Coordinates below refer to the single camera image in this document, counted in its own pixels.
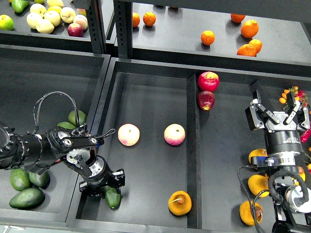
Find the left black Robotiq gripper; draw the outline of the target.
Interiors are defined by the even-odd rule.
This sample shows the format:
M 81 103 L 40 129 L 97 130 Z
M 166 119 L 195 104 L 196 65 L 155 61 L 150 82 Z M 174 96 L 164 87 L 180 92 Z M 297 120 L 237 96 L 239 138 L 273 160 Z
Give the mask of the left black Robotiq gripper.
M 84 175 L 81 175 L 84 181 L 79 182 L 79 191 L 90 197 L 99 197 L 102 192 L 100 187 L 110 186 L 121 188 L 125 186 L 125 172 L 121 168 L 112 172 L 105 159 L 97 156 L 93 163 L 87 164 L 82 161 L 81 165 Z

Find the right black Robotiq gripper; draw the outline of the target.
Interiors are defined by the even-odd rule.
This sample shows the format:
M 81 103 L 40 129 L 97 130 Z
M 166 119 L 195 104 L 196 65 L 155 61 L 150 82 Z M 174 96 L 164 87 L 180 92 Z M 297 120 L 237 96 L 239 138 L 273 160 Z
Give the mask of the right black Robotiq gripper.
M 286 94 L 288 112 L 272 112 L 266 108 L 261 99 L 260 91 L 249 106 L 249 119 L 253 124 L 264 124 L 264 138 L 268 155 L 282 152 L 292 152 L 294 155 L 302 152 L 300 136 L 297 130 L 310 129 L 310 119 L 307 107 L 302 107 L 295 99 L 294 93 Z

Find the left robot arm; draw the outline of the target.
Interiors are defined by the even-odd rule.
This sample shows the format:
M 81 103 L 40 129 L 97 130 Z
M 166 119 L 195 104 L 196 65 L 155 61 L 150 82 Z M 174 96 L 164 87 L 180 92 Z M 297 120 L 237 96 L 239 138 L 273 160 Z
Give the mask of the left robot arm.
M 97 149 L 104 143 L 104 138 L 115 133 L 110 129 L 103 135 L 91 135 L 86 124 L 80 124 L 78 108 L 73 98 L 75 128 L 57 127 L 45 134 L 38 134 L 39 114 L 43 101 L 54 94 L 67 96 L 64 92 L 50 92 L 41 97 L 33 109 L 35 129 L 32 133 L 18 135 L 13 128 L 0 126 L 0 167 L 16 169 L 23 167 L 41 175 L 58 162 L 77 172 L 83 179 L 79 190 L 89 196 L 99 196 L 104 187 L 119 190 L 125 185 L 123 169 L 112 171 Z

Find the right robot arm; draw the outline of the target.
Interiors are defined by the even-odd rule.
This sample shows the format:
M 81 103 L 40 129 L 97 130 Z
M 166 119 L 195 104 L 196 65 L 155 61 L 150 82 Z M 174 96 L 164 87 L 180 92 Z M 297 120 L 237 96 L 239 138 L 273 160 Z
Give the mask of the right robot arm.
M 247 201 L 240 205 L 240 218 L 262 233 L 260 226 L 263 210 L 258 199 L 264 193 L 273 201 L 274 233 L 309 233 L 311 231 L 311 189 L 301 177 L 295 158 L 303 152 L 299 133 L 310 129 L 306 106 L 295 96 L 295 89 L 283 94 L 284 111 L 274 111 L 265 93 L 259 89 L 252 92 L 253 100 L 246 108 L 250 130 L 264 130 L 266 156 L 254 156 L 246 168 L 263 172 L 261 184 L 250 198 L 250 188 L 242 186 Z

